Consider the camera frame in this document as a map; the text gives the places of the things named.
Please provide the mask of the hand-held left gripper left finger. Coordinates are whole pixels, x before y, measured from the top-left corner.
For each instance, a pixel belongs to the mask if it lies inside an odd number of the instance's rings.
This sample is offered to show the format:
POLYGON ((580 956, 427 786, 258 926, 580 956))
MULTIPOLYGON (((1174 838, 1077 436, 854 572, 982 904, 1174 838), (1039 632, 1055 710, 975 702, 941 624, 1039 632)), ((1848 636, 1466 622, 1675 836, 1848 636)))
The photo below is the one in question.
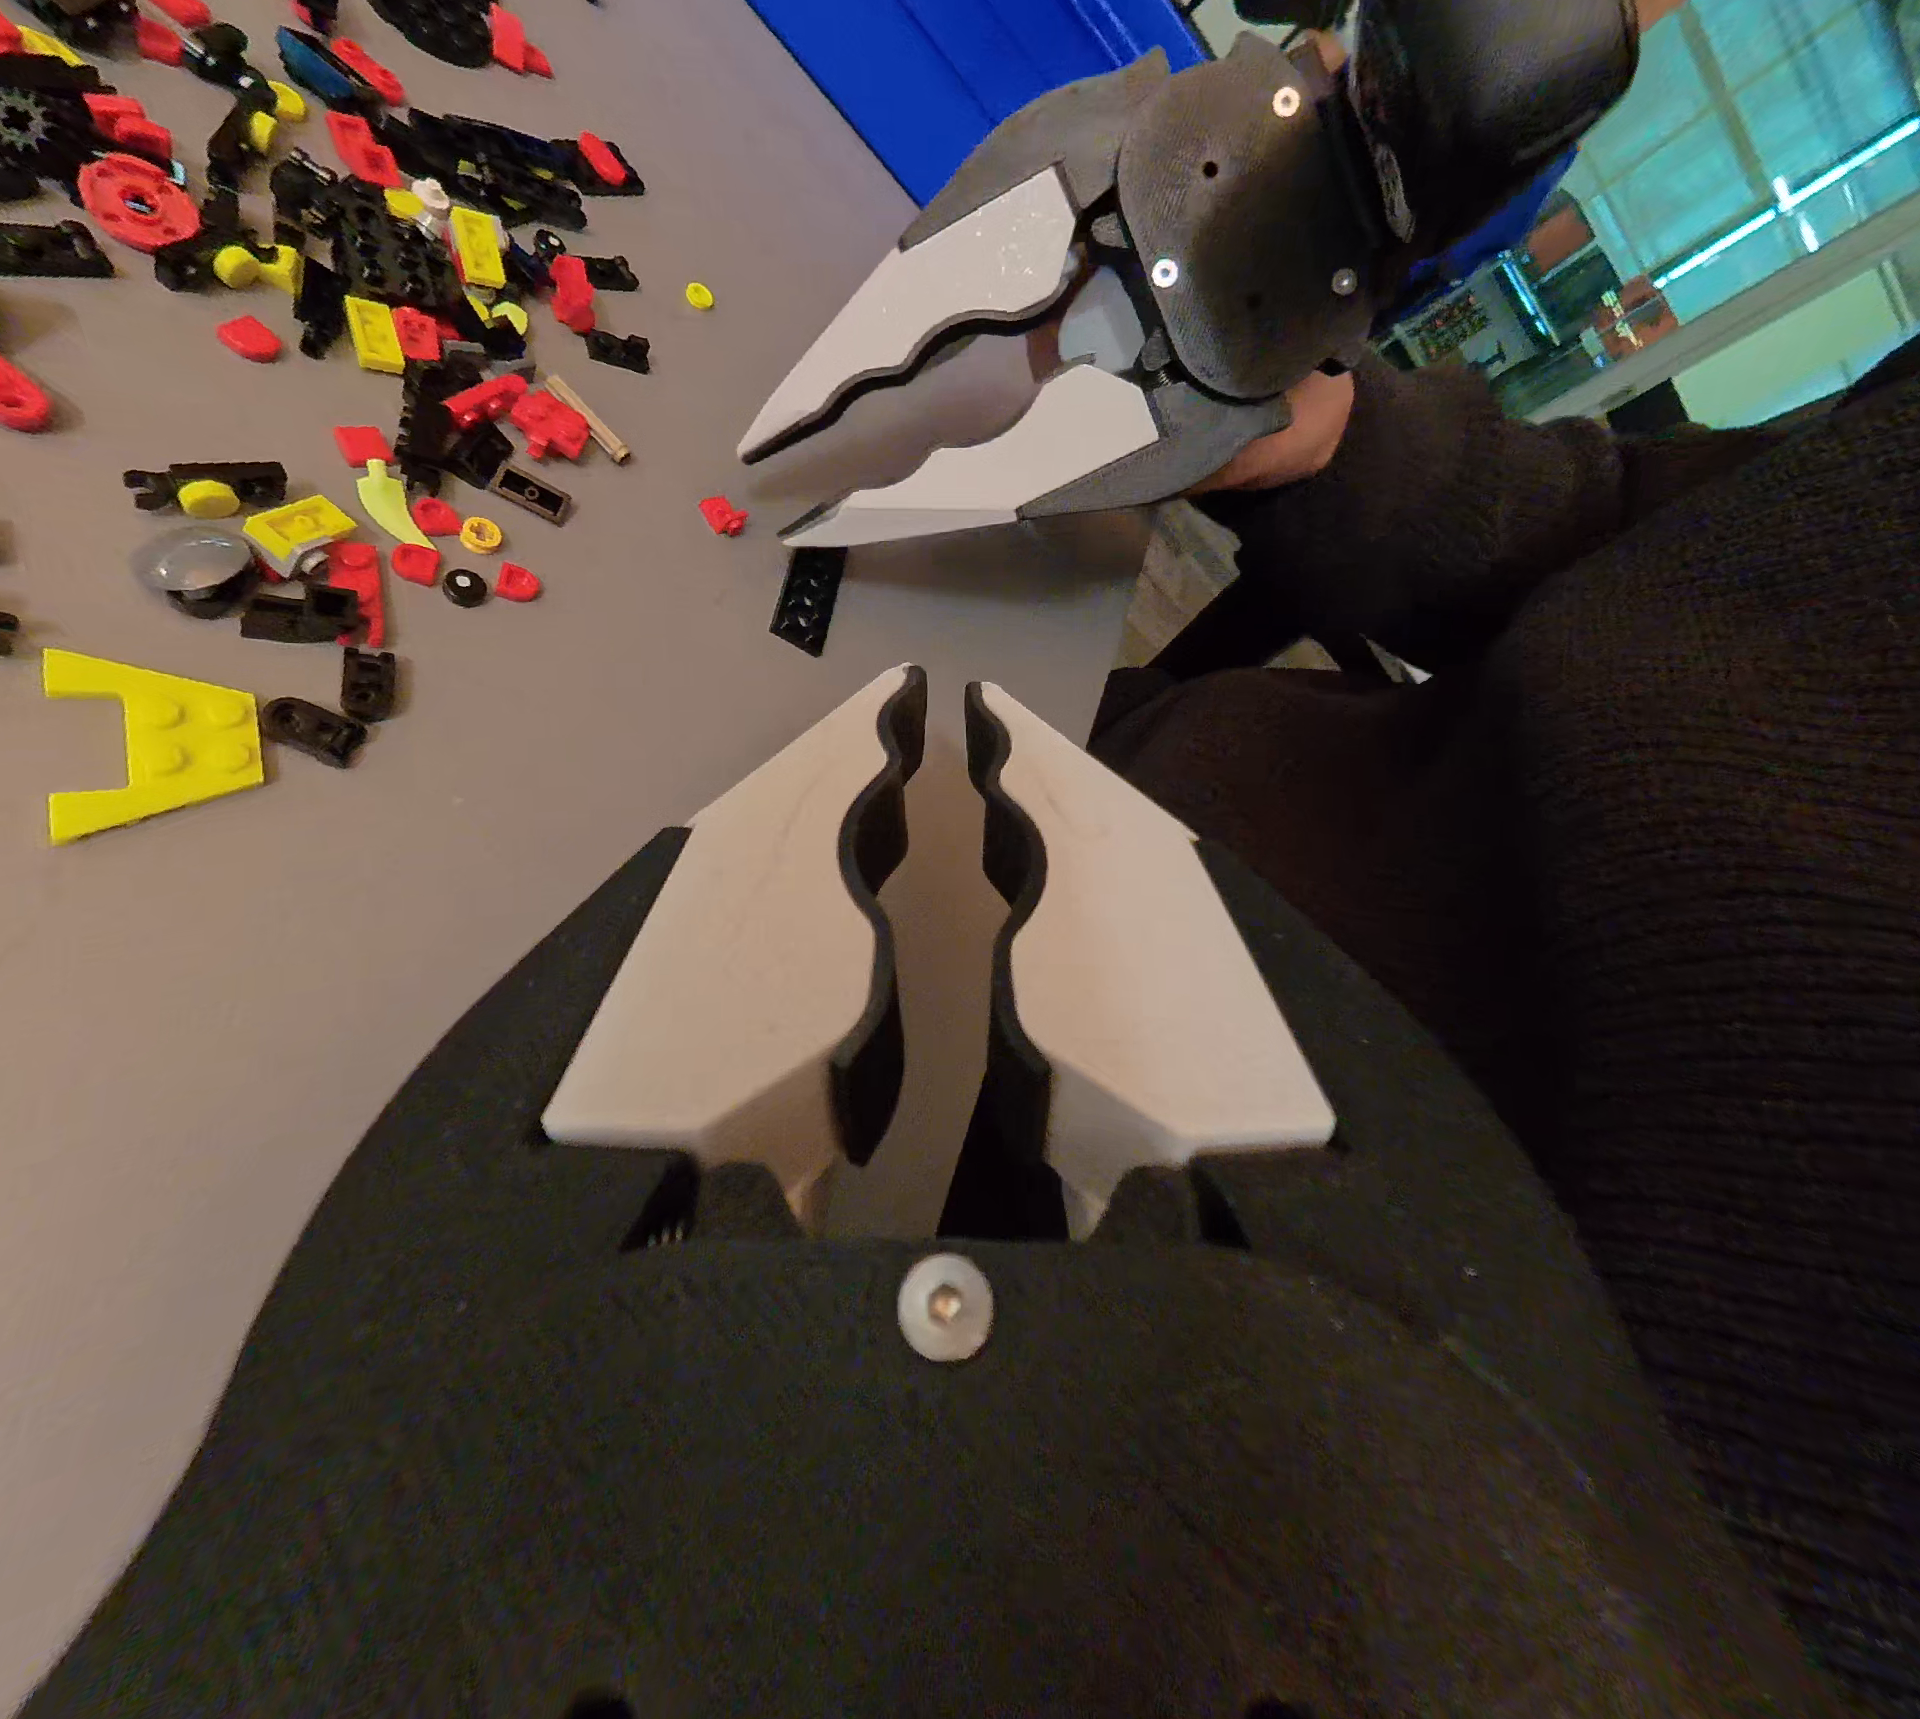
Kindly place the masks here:
POLYGON ((674 858, 542 1110, 548 1140, 756 1163, 818 1229, 899 1106, 897 948, 926 674, 879 672, 661 840, 674 858))

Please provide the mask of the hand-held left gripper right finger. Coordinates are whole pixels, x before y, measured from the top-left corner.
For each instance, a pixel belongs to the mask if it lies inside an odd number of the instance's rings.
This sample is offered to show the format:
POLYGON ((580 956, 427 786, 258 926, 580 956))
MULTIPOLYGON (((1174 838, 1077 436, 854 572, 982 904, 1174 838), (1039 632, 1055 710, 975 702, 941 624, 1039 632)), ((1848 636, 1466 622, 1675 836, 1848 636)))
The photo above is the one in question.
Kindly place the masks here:
POLYGON ((1328 1148, 1331 1102, 1196 834, 993 682, 963 720, 1003 906, 963 1235, 1079 1237, 1139 1169, 1328 1148))

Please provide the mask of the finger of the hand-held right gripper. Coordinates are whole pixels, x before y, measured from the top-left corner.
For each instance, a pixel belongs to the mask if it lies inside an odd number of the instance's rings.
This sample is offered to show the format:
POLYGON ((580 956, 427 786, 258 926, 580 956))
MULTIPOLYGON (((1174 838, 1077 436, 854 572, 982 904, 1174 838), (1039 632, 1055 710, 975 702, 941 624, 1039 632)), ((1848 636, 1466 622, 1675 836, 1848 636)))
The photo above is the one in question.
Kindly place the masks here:
POLYGON ((933 450, 904 480, 802 516, 780 542, 851 550, 1146 508, 1159 500, 1151 488, 1159 442, 1138 386, 1076 364, 1048 380, 1003 434, 933 450))
POLYGON ((1077 206, 1061 172, 1048 166, 922 242, 889 250, 767 394, 735 458, 760 466, 811 442, 857 398, 912 380, 956 336, 1010 338, 1050 318, 1073 278, 1077 238, 1077 206))

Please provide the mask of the black holed lego plate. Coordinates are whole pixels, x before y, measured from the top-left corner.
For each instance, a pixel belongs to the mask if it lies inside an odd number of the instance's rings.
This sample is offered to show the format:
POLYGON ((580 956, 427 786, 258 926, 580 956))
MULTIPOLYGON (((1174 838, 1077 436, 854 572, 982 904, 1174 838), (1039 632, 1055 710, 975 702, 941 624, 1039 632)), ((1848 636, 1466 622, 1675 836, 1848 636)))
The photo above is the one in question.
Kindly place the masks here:
POLYGON ((824 656, 848 560, 846 548, 794 548, 785 556, 769 618, 775 640, 808 658, 824 656))

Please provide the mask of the person's right forearm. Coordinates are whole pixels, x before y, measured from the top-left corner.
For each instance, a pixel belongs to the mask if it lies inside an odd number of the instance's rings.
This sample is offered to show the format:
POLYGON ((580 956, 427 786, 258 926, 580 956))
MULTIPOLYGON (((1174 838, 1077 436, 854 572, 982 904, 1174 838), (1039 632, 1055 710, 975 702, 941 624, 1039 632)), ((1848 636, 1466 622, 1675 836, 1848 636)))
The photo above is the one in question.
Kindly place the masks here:
POLYGON ((1510 418, 1473 372, 1359 362, 1328 466, 1260 494, 1194 494, 1283 626, 1426 672, 1466 662, 1547 580, 1617 536, 1635 474, 1588 420, 1510 418))

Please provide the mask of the pile of lego pieces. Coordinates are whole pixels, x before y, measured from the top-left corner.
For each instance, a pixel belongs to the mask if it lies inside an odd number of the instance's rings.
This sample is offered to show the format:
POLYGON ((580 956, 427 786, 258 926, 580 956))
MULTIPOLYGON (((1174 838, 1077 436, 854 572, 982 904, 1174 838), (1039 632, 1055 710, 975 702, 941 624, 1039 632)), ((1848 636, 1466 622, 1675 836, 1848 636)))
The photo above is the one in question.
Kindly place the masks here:
POLYGON ((275 60, 206 0, 4 0, 4 206, 68 200, 75 218, 4 216, 4 286, 120 280, 130 252, 169 296, 220 302, 206 322, 247 366, 286 354, 242 300, 284 300, 300 354, 336 348, 396 386, 396 420, 339 422, 343 510, 275 456, 132 468, 146 516, 137 580, 183 618, 236 622, 260 646, 323 648, 339 702, 150 672, 47 646, 43 696, 109 704, 122 774, 46 800, 52 846, 260 788, 268 748, 348 770, 407 698, 386 580, 460 608, 530 604, 542 580, 501 556, 488 516, 444 482, 560 526, 569 494, 531 474, 600 442, 626 450, 527 352, 546 302, 592 360, 643 374, 643 338, 596 322, 596 294, 634 290, 621 258, 578 258, 556 228, 584 202, 642 196, 616 144, 537 138, 431 114, 351 34, 342 0, 278 0, 275 60))

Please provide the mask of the person's right hand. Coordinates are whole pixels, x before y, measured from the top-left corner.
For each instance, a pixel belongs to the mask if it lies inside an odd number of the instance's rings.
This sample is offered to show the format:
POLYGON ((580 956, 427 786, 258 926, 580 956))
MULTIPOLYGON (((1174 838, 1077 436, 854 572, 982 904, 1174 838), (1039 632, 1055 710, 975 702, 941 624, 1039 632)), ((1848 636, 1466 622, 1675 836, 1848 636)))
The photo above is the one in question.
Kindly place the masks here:
POLYGON ((1243 446, 1192 492, 1197 496, 1260 494, 1320 474, 1346 434, 1355 382, 1352 372, 1312 372, 1285 394, 1287 412, 1281 426, 1243 446))

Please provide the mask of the person's black knit sweater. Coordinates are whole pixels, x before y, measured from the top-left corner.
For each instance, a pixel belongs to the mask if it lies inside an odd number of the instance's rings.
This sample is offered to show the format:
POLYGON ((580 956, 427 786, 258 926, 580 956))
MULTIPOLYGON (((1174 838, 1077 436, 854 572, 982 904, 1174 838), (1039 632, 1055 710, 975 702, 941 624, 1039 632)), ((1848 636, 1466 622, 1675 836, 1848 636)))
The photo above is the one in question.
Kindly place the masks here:
POLYGON ((1915 342, 1617 440, 1629 524, 1478 656, 1166 650, 1090 746, 1483 1092, 1815 1675, 1915 1715, 1915 342))

